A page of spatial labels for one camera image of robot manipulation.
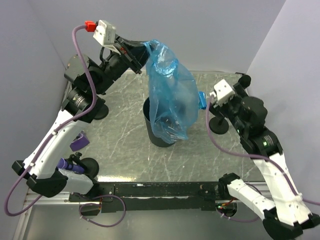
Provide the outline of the blue detached trash bag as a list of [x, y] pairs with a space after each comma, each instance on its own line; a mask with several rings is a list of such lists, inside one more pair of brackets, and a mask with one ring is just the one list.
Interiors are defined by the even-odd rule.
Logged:
[[191, 72], [164, 43], [146, 41], [149, 58], [145, 65], [149, 98], [180, 116], [188, 129], [198, 119], [198, 88]]

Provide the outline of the dark blue trash bin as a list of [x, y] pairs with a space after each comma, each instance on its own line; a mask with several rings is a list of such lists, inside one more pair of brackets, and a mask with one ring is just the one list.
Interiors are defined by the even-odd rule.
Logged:
[[153, 103], [148, 97], [142, 107], [150, 142], [160, 148], [168, 148], [179, 140], [187, 140], [188, 126], [161, 103]]

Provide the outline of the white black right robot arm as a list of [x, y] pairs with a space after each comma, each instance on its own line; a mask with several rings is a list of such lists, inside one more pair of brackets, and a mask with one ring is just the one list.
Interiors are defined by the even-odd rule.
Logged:
[[277, 136], [265, 126], [264, 102], [246, 93], [210, 93], [206, 112], [228, 119], [239, 135], [246, 153], [259, 169], [271, 199], [253, 190], [234, 173], [219, 179], [223, 199], [234, 197], [250, 208], [274, 240], [291, 240], [306, 229], [319, 226], [320, 216], [305, 205], [289, 173], [283, 148]]

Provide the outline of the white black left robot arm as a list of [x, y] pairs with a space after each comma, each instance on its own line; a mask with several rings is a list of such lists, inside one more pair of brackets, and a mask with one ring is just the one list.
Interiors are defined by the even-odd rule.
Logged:
[[120, 36], [108, 48], [110, 53], [100, 58], [100, 64], [80, 53], [69, 60], [64, 76], [72, 89], [62, 102], [57, 118], [36, 150], [12, 165], [19, 177], [26, 179], [27, 186], [43, 197], [76, 192], [93, 201], [99, 195], [95, 179], [99, 164], [95, 159], [75, 153], [66, 160], [64, 168], [59, 167], [59, 161], [84, 128], [108, 115], [109, 109], [102, 99], [107, 89], [126, 70], [140, 74], [150, 55], [147, 42]]

